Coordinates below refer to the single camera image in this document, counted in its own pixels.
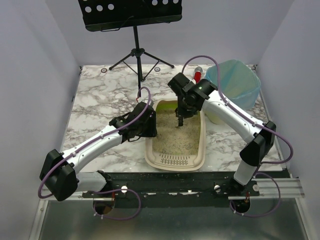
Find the black litter scoop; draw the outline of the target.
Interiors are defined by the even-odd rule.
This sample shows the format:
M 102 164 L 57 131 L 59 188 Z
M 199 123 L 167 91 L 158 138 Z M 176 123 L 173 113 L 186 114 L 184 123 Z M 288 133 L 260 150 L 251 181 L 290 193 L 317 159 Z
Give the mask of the black litter scoop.
M 178 126 L 182 127 L 184 125 L 184 119 L 192 118 L 193 116 L 197 115 L 197 110 L 191 110 L 191 109 L 184 109 L 177 107 L 175 109 L 175 115 L 178 118 Z

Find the red microphone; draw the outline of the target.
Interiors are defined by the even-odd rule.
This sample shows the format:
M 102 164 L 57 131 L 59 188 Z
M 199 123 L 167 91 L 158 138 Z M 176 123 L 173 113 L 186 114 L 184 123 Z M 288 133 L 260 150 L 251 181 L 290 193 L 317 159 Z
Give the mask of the red microphone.
M 203 69 L 200 66 L 197 66 L 194 69 L 193 80 L 198 83 L 202 79 Z

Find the beige green litter box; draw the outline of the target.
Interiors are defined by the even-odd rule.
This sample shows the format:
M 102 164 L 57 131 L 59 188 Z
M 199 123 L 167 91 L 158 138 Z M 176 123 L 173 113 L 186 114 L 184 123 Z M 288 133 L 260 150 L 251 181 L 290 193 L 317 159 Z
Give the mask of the beige green litter box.
M 157 169 L 175 172 L 198 170 L 205 162 L 206 121 L 203 111 L 178 126 L 174 99 L 155 102 L 155 137 L 145 140 L 145 160 Z

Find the bin with blue bag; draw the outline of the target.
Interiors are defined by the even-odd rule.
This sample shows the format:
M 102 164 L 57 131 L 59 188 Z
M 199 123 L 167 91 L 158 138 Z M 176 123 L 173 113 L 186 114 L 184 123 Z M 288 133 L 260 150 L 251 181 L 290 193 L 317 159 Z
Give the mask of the bin with blue bag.
M 222 93 L 243 110 L 252 109 L 261 89 L 258 76 L 237 59 L 227 60 L 218 65 Z

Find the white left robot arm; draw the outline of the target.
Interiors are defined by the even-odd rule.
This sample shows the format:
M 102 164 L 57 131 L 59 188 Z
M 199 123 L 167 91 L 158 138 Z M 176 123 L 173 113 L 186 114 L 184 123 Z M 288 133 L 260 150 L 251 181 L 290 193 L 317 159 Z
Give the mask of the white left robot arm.
M 126 141 L 153 138 L 157 135 L 156 112 L 153 103 L 138 103 L 133 111 L 114 117 L 109 124 L 85 142 L 64 152 L 51 150 L 45 157 L 41 172 L 41 187 L 59 202 L 75 192 L 100 192 L 106 189 L 107 175 L 83 168 L 107 150 Z

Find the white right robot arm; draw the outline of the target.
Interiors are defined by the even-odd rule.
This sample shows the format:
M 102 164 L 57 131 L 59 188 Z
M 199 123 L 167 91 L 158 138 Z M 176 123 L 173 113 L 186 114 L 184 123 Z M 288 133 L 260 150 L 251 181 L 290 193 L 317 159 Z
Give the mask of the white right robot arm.
M 169 81 L 168 86 L 177 96 L 179 126 L 183 125 L 184 119 L 193 117 L 199 111 L 213 113 L 246 142 L 239 154 L 241 162 L 233 175 L 237 185 L 246 186 L 274 145 L 276 125 L 272 121 L 263 123 L 240 107 L 231 106 L 225 97 L 220 96 L 218 87 L 207 79 L 194 84 L 180 72 Z

